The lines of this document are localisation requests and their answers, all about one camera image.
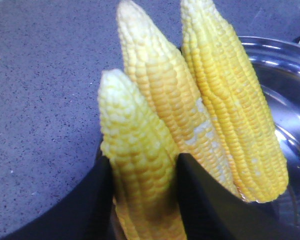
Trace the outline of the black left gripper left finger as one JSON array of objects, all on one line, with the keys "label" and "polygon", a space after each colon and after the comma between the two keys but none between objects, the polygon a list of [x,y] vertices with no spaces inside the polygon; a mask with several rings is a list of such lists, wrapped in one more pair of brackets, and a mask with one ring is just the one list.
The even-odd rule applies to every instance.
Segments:
[{"label": "black left gripper left finger", "polygon": [[50,210],[5,236],[6,240],[112,240],[113,180],[99,157],[87,176]]}]

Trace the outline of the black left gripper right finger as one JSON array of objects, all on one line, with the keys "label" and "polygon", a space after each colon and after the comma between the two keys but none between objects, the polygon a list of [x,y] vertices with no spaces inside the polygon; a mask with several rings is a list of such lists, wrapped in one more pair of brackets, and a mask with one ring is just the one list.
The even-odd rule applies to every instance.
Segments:
[{"label": "black left gripper right finger", "polygon": [[189,153],[177,158],[177,199],[189,240],[300,240],[279,222],[218,183]]}]

